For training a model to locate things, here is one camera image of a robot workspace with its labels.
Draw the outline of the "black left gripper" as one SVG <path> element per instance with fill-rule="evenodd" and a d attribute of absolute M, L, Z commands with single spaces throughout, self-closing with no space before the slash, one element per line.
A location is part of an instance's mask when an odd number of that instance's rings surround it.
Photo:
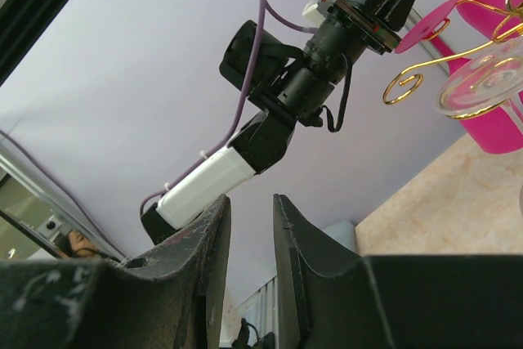
<path fill-rule="evenodd" d="M 318 0 L 325 17 L 316 48 L 325 55 L 359 56 L 367 49 L 382 55 L 400 43 L 398 32 L 415 0 Z"/>

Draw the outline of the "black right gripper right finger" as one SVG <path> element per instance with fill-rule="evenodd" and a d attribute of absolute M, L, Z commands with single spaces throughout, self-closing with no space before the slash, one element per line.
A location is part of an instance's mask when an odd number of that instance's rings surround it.
<path fill-rule="evenodd" d="M 273 199 L 282 348 L 519 348 L 519 255 L 360 256 Z"/>

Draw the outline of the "magenta plastic wine glass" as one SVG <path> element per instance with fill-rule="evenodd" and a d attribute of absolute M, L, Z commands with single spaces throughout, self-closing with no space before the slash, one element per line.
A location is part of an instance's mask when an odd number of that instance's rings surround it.
<path fill-rule="evenodd" d="M 488 40 L 455 53 L 440 38 L 449 14 L 459 15 Z M 449 66 L 437 109 L 457 119 L 488 154 L 522 147 L 522 0 L 449 0 L 421 19 L 402 39 L 397 53 L 430 41 Z"/>

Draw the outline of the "clear wine glass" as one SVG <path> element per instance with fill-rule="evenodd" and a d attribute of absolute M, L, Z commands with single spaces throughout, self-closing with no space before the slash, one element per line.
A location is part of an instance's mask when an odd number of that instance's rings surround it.
<path fill-rule="evenodd" d="M 522 145 L 522 38 L 494 45 L 455 71 L 436 98 L 436 109 L 457 119 L 467 133 L 491 150 Z"/>

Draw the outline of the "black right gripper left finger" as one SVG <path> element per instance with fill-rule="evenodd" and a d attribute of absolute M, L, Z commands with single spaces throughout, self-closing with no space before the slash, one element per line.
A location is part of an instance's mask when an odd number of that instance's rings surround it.
<path fill-rule="evenodd" d="M 2 347 L 218 347 L 230 227 L 222 195 L 122 266 L 94 258 L 2 262 Z"/>

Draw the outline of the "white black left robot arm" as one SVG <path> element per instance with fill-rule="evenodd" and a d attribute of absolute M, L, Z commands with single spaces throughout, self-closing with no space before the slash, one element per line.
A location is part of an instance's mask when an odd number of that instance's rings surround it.
<path fill-rule="evenodd" d="M 234 121 L 216 146 L 163 190 L 141 204 L 141 223 L 155 244 L 192 222 L 219 195 L 279 162 L 298 124 L 338 132 L 346 99 L 333 114 L 325 102 L 333 89 L 351 85 L 354 64 L 366 50 L 384 54 L 400 44 L 415 0 L 316 0 L 306 13 L 320 20 L 306 28 L 302 48 L 266 32 L 274 9 L 259 0 L 258 17 L 232 38 L 220 74 L 239 90 L 239 103 L 253 103 L 257 114 L 246 124 Z"/>

